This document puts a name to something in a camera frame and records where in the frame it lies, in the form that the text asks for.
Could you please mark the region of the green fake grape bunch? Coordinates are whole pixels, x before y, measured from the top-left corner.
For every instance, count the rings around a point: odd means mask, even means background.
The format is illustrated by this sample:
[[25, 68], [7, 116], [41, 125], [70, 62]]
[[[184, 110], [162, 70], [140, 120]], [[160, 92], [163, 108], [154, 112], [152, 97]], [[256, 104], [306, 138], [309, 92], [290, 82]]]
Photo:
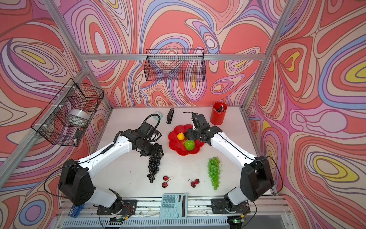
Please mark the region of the green fake grape bunch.
[[220, 174], [221, 174], [221, 161], [218, 157], [212, 157], [208, 160], [207, 163], [208, 168], [208, 175], [211, 180], [211, 185], [213, 186], [214, 190], [217, 190], [219, 188], [220, 184]]

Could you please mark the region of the yellow fake lemon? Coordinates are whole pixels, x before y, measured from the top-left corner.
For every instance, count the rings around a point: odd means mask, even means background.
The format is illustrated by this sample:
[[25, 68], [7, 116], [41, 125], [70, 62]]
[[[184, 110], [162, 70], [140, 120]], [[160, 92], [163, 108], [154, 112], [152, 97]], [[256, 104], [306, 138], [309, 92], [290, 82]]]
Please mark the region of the yellow fake lemon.
[[179, 141], [183, 141], [183, 140], [185, 140], [185, 135], [184, 135], [184, 133], [179, 133], [179, 134], [177, 135], [177, 139], [178, 139]]

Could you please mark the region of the green fake custard apple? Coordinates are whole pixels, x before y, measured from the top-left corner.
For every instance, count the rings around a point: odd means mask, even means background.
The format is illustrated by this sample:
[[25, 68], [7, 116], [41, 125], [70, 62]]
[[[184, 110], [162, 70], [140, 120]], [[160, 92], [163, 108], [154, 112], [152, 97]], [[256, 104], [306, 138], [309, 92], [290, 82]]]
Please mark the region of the green fake custard apple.
[[195, 141], [193, 140], [187, 140], [185, 141], [185, 149], [187, 151], [192, 151], [195, 149]]

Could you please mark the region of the black fake grape bunch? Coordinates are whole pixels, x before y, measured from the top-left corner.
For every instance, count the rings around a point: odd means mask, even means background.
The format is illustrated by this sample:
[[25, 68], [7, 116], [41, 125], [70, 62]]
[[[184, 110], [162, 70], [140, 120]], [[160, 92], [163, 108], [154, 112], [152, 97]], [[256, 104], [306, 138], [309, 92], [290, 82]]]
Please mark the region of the black fake grape bunch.
[[150, 157], [148, 169], [149, 173], [147, 174], [147, 178], [149, 179], [150, 183], [153, 183], [155, 180], [155, 175], [159, 172], [161, 158], [160, 157]]

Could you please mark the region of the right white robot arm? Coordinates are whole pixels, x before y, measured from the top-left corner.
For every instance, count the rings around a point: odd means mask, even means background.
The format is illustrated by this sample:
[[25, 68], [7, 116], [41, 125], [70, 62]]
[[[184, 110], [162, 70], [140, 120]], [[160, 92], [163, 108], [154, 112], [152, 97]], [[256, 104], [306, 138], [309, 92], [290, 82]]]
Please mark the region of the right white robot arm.
[[268, 159], [255, 156], [232, 141], [220, 128], [206, 130], [190, 128], [188, 140], [199, 140], [224, 154], [241, 170], [239, 185], [224, 195], [224, 209], [233, 211], [247, 201], [256, 201], [274, 186], [274, 179]]

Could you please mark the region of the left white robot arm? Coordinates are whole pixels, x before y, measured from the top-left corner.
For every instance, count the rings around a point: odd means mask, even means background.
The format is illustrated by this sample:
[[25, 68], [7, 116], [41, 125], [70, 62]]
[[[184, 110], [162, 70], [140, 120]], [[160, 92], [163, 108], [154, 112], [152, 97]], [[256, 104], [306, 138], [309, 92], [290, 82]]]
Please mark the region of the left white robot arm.
[[113, 142], [79, 160], [69, 159], [62, 167], [58, 189], [73, 205], [91, 203], [106, 208], [112, 215], [120, 214], [124, 207], [122, 197], [112, 189], [97, 187], [94, 178], [114, 160], [136, 150], [140, 156], [162, 157], [163, 147], [151, 143], [136, 131], [128, 129], [116, 134]]

